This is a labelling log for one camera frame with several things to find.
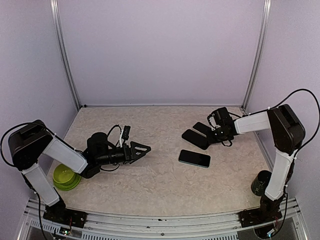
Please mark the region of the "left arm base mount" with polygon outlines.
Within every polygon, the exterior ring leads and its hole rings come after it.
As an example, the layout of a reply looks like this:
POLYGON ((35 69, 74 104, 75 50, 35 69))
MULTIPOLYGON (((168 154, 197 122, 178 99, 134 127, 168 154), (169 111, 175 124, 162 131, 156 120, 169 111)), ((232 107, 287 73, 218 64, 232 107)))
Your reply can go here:
POLYGON ((54 223, 83 229, 87 215, 84 211, 66 208, 65 203, 60 200, 52 206, 45 206, 43 218, 54 223))

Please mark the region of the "black phone case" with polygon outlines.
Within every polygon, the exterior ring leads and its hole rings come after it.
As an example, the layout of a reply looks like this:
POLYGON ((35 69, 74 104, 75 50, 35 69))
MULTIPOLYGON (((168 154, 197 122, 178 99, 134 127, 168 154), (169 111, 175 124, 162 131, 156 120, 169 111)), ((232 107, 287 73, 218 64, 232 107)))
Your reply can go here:
POLYGON ((187 129, 181 137, 202 150, 207 150, 209 147, 207 138, 191 129, 187 129))

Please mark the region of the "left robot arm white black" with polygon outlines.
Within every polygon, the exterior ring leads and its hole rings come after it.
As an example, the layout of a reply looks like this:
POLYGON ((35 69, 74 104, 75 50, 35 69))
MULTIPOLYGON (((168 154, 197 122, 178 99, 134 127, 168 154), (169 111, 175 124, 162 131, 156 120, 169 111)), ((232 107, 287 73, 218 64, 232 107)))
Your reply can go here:
POLYGON ((63 223, 70 218, 70 211, 61 203, 63 200, 53 187, 38 163, 41 155, 46 155, 70 168, 74 173, 90 179, 101 171, 102 166, 132 164, 151 151, 151 147, 130 142, 130 126, 120 131, 119 145, 108 140, 109 135, 96 132, 86 141, 86 149, 80 151, 66 143, 40 119, 24 122, 8 129, 1 137, 8 138, 12 162, 10 167, 21 172, 29 187, 36 192, 49 212, 63 223))

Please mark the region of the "black phone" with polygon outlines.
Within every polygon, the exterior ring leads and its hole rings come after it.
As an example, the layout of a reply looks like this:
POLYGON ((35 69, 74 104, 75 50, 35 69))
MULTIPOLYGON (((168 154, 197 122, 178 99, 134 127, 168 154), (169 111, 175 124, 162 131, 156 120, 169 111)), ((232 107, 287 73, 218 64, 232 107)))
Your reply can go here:
POLYGON ((208 168, 210 166, 211 157, 206 154, 183 149, 180 151, 178 161, 193 166, 208 168))

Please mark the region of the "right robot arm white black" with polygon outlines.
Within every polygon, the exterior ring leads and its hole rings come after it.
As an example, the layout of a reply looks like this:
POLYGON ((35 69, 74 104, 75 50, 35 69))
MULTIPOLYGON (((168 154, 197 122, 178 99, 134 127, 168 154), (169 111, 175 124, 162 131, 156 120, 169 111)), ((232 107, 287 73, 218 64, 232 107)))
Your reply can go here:
POLYGON ((290 179, 289 172, 306 131, 289 104, 271 107, 234 119, 226 107, 207 116, 210 130, 206 133, 210 145, 231 144, 235 136, 268 131, 273 141, 274 160, 264 195, 271 201, 280 199, 290 179))

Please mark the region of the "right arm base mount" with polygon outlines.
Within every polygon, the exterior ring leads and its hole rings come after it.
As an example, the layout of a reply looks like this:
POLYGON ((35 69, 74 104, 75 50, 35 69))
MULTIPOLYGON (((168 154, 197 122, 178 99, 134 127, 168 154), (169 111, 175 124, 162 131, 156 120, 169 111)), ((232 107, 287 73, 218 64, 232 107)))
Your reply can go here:
POLYGON ((245 209, 238 213, 241 227, 246 228, 281 219, 283 215, 280 210, 280 204, 284 197, 285 194, 279 199, 271 200, 267 196, 262 195, 259 207, 245 209))

